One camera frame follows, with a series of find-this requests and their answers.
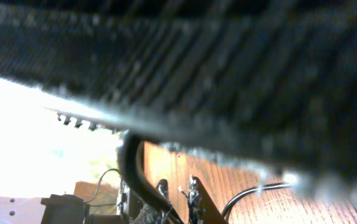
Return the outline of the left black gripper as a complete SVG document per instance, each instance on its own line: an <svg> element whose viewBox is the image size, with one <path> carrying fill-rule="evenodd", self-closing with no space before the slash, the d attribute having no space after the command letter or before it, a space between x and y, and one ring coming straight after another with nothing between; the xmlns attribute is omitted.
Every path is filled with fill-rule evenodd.
<svg viewBox="0 0 357 224"><path fill-rule="evenodd" d="M0 79L357 204L357 1L0 1Z"/></svg>

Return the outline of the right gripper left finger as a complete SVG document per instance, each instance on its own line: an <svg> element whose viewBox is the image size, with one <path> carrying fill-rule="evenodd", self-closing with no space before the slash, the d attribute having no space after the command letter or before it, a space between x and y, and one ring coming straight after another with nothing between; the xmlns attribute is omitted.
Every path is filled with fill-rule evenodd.
<svg viewBox="0 0 357 224"><path fill-rule="evenodd" d="M143 202L139 214L133 224L174 223L174 209L171 204L164 203L169 199L169 186L166 179L160 179L153 190L144 179L133 180L133 190Z"/></svg>

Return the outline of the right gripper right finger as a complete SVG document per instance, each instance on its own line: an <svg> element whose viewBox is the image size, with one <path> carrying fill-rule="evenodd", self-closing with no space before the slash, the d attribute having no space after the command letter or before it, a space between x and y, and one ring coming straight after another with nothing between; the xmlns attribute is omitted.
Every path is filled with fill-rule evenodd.
<svg viewBox="0 0 357 224"><path fill-rule="evenodd" d="M179 191L186 199L189 212L188 223L227 224L198 177L191 175L187 189L184 190L180 186Z"/></svg>

